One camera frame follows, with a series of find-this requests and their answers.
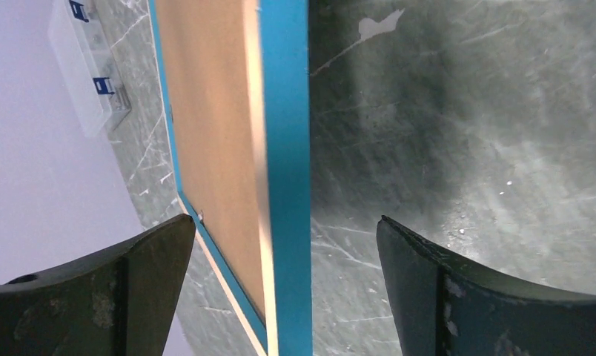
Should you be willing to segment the blue picture frame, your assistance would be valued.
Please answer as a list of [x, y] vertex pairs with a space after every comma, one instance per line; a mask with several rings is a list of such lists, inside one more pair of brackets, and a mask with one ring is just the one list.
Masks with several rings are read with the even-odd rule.
[[148, 9], [179, 203], [258, 355], [311, 355], [308, 3], [242, 1], [265, 313], [259, 316], [185, 196], [156, 3]]

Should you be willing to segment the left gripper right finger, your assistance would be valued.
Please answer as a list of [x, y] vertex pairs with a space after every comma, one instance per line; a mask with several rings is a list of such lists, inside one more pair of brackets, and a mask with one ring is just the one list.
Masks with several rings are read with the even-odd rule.
[[504, 274], [386, 216], [376, 241], [404, 355], [596, 355], [596, 295]]

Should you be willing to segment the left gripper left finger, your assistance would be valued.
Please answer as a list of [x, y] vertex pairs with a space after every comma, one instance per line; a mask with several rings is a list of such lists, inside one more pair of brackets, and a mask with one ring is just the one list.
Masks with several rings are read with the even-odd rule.
[[195, 233], [180, 214], [0, 285], [0, 355], [161, 355]]

